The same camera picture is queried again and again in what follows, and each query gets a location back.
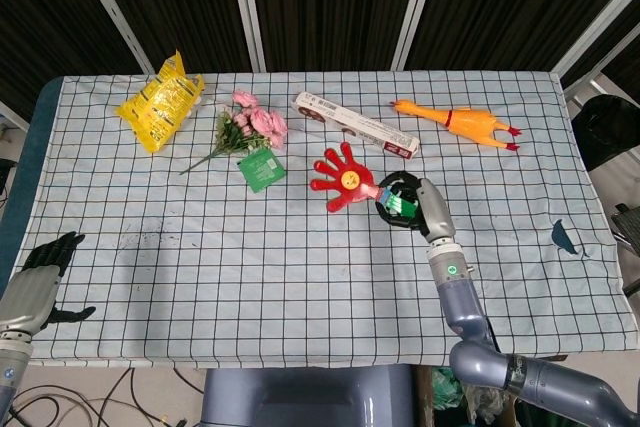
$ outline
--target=red toy hand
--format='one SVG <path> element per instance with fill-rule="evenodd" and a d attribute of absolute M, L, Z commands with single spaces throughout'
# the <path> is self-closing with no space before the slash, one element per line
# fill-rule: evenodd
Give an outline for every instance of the red toy hand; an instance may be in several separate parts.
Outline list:
<path fill-rule="evenodd" d="M 313 164 L 316 172 L 333 177 L 334 180 L 313 179 L 311 189 L 316 191 L 337 190 L 340 193 L 338 197 L 327 202 L 329 212 L 337 212 L 351 202 L 361 202 L 369 198 L 375 199 L 380 190 L 375 185 L 371 171 L 353 159 L 349 143 L 342 142 L 340 150 L 342 150 L 346 163 L 333 149 L 327 149 L 324 153 L 326 159 L 331 161 L 337 170 L 322 160 L 317 160 Z"/>

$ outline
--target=white grid tablecloth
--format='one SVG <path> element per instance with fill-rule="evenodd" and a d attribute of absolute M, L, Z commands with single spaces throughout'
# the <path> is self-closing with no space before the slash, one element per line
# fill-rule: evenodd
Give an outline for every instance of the white grid tablecloth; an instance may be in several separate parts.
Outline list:
<path fill-rule="evenodd" d="M 66 364 L 199 366 L 447 362 L 443 321 L 415 232 L 392 229 L 371 202 L 336 214 L 312 192 L 313 161 L 337 129 L 289 107 L 306 90 L 419 136 L 404 161 L 352 140 L 378 181 L 426 176 L 451 209 L 501 349 L 529 355 L 636 348 L 615 242 L 571 134 L 554 74 L 344 72 L 206 75 L 200 107 L 150 156 L 114 109 L 146 76 L 67 77 L 20 262 L 61 233 L 86 234 L 58 306 L 97 307 L 82 324 L 50 326 L 34 359 Z M 221 157 L 205 156 L 232 91 L 288 118 L 278 156 L 288 171 L 253 194 Z M 523 130 L 517 153 L 478 146 L 435 123 L 398 116 L 396 98 L 436 108 L 488 108 Z M 578 255 L 551 240 L 557 220 Z"/>

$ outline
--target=black curtain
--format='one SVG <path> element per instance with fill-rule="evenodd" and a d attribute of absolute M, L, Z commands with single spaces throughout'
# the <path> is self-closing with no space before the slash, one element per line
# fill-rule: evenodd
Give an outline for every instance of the black curtain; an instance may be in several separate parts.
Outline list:
<path fill-rule="evenodd" d="M 407 69 L 551 70 L 609 0 L 427 0 Z"/>
<path fill-rule="evenodd" d="M 389 69 L 407 2 L 256 0 L 267 69 Z"/>
<path fill-rule="evenodd" d="M 603 72 L 640 104 L 640 37 L 620 52 Z"/>
<path fill-rule="evenodd" d="M 569 87 L 589 73 L 639 23 L 640 0 L 633 0 L 562 77 L 562 85 Z"/>
<path fill-rule="evenodd" d="M 116 0 L 157 70 L 176 48 L 188 72 L 248 72 L 237 0 Z"/>
<path fill-rule="evenodd" d="M 0 51 L 0 100 L 25 120 L 55 77 L 140 73 L 99 0 L 0 0 Z"/>

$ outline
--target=yellow smiley face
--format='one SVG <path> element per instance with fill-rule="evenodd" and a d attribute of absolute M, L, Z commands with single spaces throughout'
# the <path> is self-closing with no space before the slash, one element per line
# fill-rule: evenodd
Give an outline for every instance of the yellow smiley face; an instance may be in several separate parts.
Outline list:
<path fill-rule="evenodd" d="M 340 182 L 345 189 L 353 190 L 360 185 L 360 176 L 353 170 L 349 170 L 342 174 Z"/>

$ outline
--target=green packet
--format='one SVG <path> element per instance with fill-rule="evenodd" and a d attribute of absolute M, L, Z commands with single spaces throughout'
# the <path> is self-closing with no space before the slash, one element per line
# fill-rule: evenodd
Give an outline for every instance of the green packet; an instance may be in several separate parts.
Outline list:
<path fill-rule="evenodd" d="M 269 149 L 260 149 L 249 154 L 238 162 L 238 167 L 254 193 L 287 175 L 287 171 Z"/>

